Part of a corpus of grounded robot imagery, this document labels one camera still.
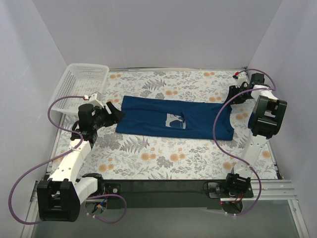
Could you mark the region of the blue t shirt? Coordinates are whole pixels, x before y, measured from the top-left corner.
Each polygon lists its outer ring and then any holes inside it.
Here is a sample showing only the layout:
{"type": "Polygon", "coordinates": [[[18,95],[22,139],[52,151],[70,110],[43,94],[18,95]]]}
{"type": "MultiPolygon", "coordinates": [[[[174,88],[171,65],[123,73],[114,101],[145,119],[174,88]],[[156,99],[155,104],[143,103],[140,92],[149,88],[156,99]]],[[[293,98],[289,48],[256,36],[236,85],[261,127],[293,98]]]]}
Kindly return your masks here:
{"type": "Polygon", "coordinates": [[[231,141],[230,107],[220,103],[185,102],[124,96],[125,117],[116,132],[186,139],[231,141]]]}

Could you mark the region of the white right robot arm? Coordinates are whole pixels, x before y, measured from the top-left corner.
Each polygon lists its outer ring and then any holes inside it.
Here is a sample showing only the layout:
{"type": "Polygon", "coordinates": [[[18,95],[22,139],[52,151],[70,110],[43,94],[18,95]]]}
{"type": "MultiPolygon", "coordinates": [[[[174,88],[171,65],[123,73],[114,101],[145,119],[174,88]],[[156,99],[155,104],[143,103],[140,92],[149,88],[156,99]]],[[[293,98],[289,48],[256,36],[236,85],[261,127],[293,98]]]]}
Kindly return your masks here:
{"type": "Polygon", "coordinates": [[[256,103],[248,121],[250,132],[241,160],[225,180],[224,192],[230,197],[244,195],[251,190],[252,168],[264,145],[279,132],[287,108],[287,102],[275,97],[273,89],[264,83],[263,72],[252,74],[249,82],[239,79],[239,74],[237,72],[233,75],[237,82],[229,87],[225,103],[237,105],[250,99],[256,103]]]}

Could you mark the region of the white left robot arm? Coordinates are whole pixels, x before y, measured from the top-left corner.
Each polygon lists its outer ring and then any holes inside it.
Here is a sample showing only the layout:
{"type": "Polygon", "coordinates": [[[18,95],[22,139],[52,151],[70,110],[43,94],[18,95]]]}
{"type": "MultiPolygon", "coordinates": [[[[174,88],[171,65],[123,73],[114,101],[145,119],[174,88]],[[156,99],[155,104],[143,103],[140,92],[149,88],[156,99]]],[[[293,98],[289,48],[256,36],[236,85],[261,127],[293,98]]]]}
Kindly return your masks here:
{"type": "Polygon", "coordinates": [[[47,180],[37,186],[39,217],[42,221],[77,220],[81,204],[89,197],[101,198],[106,191],[100,174],[78,173],[98,137],[98,130],[122,121],[125,114],[111,102],[106,105],[82,104],[78,108],[78,120],[72,127],[69,154],[47,180]]]}

